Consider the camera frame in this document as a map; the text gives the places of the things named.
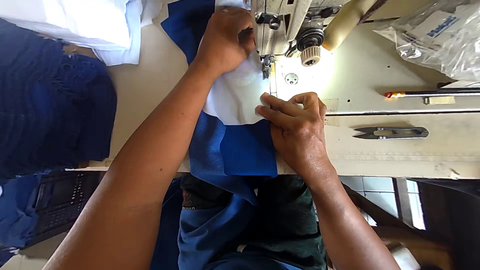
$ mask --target plastic bag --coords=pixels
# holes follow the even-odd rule
[[[439,0],[374,32],[395,42],[409,62],[480,81],[480,0]]]

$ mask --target sewing machine body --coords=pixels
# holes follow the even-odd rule
[[[307,55],[302,55],[302,62],[305,66],[316,64],[320,57],[319,46],[324,40],[324,20],[337,14],[347,1],[252,0],[253,33],[264,63],[264,77],[269,76],[274,56],[292,56],[296,51],[303,53],[312,47]]]

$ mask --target white cloth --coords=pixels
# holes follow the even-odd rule
[[[129,49],[128,0],[0,0],[0,18],[94,49]]]
[[[164,0],[142,0],[143,11],[141,15],[140,27],[151,25],[162,10]]]
[[[216,0],[215,6],[217,10],[227,6],[250,9],[250,1]],[[253,124],[263,119],[255,113],[255,107],[265,105],[260,101],[264,92],[270,93],[270,84],[263,79],[260,57],[254,51],[238,68],[215,81],[203,111],[225,125]]]
[[[130,0],[126,5],[125,18],[130,36],[130,48],[120,50],[94,49],[95,55],[107,66],[120,64],[138,64],[140,59],[140,42],[142,39],[140,16],[143,11],[141,0]]]

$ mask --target floor tile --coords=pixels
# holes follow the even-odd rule
[[[390,177],[363,177],[365,191],[394,192],[392,178]]]
[[[369,199],[372,203],[380,206],[383,210],[398,217],[398,210],[396,208],[394,193],[365,191],[365,198]]]
[[[361,176],[339,176],[340,181],[354,191],[363,191],[363,180]]]
[[[418,186],[417,186],[417,182],[407,180],[407,191],[408,191],[409,193],[418,193],[418,192],[419,192],[419,188],[418,188]]]
[[[425,230],[420,195],[418,193],[409,193],[408,198],[410,200],[410,208],[412,209],[413,226],[415,226],[417,229]]]
[[[20,270],[20,265],[22,264],[22,255],[15,255],[11,257],[0,270]]]

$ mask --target sewing machine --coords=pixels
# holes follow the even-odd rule
[[[320,46],[336,49],[379,2],[381,6],[386,0],[252,0],[253,33],[264,79],[275,56],[300,55],[307,67],[318,63]],[[324,31],[332,16],[336,17]]]

